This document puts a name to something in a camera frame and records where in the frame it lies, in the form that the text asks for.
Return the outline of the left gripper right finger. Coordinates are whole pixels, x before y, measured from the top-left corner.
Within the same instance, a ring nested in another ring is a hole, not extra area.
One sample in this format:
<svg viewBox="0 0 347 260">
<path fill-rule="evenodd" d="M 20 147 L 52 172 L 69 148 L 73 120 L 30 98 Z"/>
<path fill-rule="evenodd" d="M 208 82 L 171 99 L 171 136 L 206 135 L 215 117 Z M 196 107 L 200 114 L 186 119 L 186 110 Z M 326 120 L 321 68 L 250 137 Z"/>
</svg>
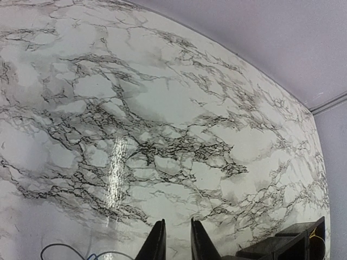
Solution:
<svg viewBox="0 0 347 260">
<path fill-rule="evenodd" d="M 221 260 L 205 228 L 200 221 L 191 218 L 191 256 L 193 260 Z"/>
</svg>

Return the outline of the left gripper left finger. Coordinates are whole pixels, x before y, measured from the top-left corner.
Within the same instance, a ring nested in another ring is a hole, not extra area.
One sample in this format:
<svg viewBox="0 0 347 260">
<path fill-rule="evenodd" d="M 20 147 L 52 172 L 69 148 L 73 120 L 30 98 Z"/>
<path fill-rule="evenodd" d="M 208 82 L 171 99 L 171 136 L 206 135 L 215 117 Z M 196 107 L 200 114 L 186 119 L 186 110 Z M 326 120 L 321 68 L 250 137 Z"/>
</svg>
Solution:
<svg viewBox="0 0 347 260">
<path fill-rule="evenodd" d="M 135 260 L 166 260 L 166 226 L 164 219 L 155 223 Z"/>
</svg>

